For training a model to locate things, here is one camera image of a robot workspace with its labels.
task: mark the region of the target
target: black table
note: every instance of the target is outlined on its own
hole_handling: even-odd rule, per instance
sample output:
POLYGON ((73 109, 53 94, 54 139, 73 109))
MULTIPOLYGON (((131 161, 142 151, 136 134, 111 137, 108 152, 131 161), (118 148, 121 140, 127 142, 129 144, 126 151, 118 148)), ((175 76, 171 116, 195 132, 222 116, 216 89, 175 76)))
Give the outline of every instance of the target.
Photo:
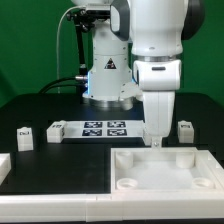
MULTIPOLYGON (((110 193, 111 147, 144 147, 142 139, 65 139, 61 144, 48 144, 46 130, 52 122, 60 120, 143 119, 142 103, 135 104, 130 111, 102 111, 82 104, 79 96, 73 94, 16 97, 0 109, 0 153, 11 153, 12 163, 12 170, 0 186, 0 195, 110 193), (16 130, 21 127, 32 127, 33 151, 18 152, 16 130)), ((177 94, 172 130, 163 146, 208 149, 224 165, 223 126, 224 109, 211 98, 203 94, 177 94), (192 122, 194 144, 178 142, 177 122, 181 120, 192 122)))

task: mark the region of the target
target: warning label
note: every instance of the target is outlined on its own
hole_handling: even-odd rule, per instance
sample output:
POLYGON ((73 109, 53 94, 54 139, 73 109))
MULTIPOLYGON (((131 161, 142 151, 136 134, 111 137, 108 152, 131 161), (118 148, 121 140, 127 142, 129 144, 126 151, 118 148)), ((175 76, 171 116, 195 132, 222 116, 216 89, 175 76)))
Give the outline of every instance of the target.
POLYGON ((107 62, 105 69, 117 69, 112 58, 107 62))

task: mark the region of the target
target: green backdrop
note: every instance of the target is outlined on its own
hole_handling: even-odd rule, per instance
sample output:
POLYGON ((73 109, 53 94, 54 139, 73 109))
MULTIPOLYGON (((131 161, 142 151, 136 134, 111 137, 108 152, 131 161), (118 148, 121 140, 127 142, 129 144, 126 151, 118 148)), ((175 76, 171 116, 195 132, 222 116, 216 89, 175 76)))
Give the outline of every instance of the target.
MULTIPOLYGON (((56 79, 56 32, 70 0, 0 0, 0 106, 19 94, 37 93, 56 79)), ((205 93, 224 106, 224 1, 205 0, 206 21, 184 42, 181 92, 205 93)), ((74 26, 61 32, 61 77, 78 73, 74 26)), ((91 37, 84 35, 88 66, 91 37)))

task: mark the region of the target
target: white block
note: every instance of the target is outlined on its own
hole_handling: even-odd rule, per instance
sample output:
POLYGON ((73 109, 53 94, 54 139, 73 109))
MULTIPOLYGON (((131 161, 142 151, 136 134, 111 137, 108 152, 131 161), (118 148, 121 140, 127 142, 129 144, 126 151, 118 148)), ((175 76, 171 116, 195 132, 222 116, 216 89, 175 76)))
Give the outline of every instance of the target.
POLYGON ((66 121, 54 122, 47 129, 47 141, 49 143, 61 143, 65 135, 66 125, 66 121))
POLYGON ((19 151, 33 150, 32 129, 27 127, 17 129, 17 143, 19 151))
POLYGON ((178 138, 180 143, 194 143, 194 128, 191 122, 178 122, 178 138))
POLYGON ((0 185, 11 170, 11 161, 9 154, 0 154, 0 185))

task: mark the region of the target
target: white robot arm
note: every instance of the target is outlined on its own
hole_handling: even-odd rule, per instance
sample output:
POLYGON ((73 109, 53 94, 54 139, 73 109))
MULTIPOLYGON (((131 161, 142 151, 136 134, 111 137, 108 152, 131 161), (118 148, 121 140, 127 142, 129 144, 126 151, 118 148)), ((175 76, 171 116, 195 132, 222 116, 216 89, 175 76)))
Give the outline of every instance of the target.
POLYGON ((181 40, 196 33, 203 17, 201 0, 115 0, 111 5, 112 31, 122 40, 130 36, 132 54, 138 57, 133 73, 143 93, 152 147, 161 147, 171 129, 175 90, 180 87, 181 40))

